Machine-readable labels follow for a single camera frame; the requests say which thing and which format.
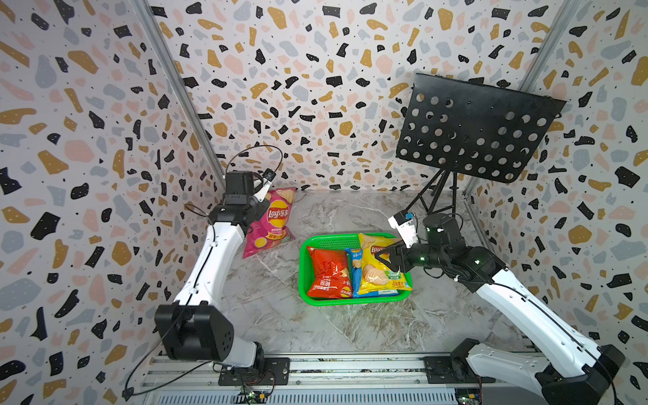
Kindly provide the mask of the blue potato chips bag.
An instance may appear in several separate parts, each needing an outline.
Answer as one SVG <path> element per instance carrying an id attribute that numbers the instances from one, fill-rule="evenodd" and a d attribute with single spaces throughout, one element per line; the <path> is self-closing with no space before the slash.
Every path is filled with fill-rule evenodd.
<path id="1" fill-rule="evenodd" d="M 346 248 L 344 251 L 348 260 L 351 285 L 353 288 L 353 297 L 355 299 L 374 298 L 381 296 L 391 297 L 398 295 L 397 290 L 379 290 L 368 293 L 360 293 L 359 290 L 362 285 L 361 260 L 363 251 L 359 248 Z"/>

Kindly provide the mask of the magenta potato chips bag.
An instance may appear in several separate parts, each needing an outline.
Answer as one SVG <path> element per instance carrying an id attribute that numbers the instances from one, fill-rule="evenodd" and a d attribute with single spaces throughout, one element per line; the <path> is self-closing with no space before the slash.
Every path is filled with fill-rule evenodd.
<path id="1" fill-rule="evenodd" d="M 288 222 L 296 191 L 295 187 L 285 187 L 268 193 L 266 196 L 268 208 L 261 219 L 251 224 L 246 235 L 243 258 L 249 258 L 290 241 L 293 235 L 288 228 Z"/>

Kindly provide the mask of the yellow potato chips bag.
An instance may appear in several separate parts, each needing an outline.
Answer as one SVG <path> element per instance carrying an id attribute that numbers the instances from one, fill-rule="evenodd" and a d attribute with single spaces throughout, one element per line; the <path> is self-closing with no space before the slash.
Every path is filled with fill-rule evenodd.
<path id="1" fill-rule="evenodd" d="M 358 234 L 359 243 L 363 251 L 361 260 L 362 285 L 360 293 L 379 290 L 411 290 L 412 287 L 403 273 L 393 273 L 384 266 L 380 258 L 391 260 L 390 255 L 381 253 L 398 239 L 384 236 L 369 236 Z"/>

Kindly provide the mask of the red potato chips bag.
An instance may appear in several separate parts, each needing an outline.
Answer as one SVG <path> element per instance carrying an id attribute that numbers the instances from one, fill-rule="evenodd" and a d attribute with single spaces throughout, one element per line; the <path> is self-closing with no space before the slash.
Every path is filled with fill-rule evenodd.
<path id="1" fill-rule="evenodd" d="M 353 297 L 346 253 L 309 246 L 314 281 L 307 292 L 313 299 L 339 300 Z"/>

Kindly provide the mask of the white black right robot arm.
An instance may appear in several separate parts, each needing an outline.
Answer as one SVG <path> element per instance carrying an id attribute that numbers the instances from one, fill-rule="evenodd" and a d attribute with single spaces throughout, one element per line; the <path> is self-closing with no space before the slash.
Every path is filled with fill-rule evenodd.
<path id="1" fill-rule="evenodd" d="M 598 345 L 561 319 L 530 292 L 509 266 L 483 246 L 468 246 L 454 217 L 430 214 L 422 222 L 401 211 L 389 219 L 399 241 L 376 253 L 391 271 L 439 268 L 443 275 L 491 303 L 537 347 L 535 356 L 465 339 L 451 353 L 455 378 L 504 381 L 549 404 L 597 404 L 616 393 L 614 377 L 624 354 Z"/>

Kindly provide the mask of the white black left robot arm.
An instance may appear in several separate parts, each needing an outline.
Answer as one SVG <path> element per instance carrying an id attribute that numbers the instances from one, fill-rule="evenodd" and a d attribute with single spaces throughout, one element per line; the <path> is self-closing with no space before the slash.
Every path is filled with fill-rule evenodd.
<path id="1" fill-rule="evenodd" d="M 236 336 L 219 304 L 246 231 L 269 205 L 267 199 L 250 197 L 246 204 L 218 205 L 206 215 L 204 247 L 188 280 L 170 304 L 155 312 L 155 326 L 170 359 L 214 361 L 243 369 L 258 368 L 263 362 L 262 346 Z"/>

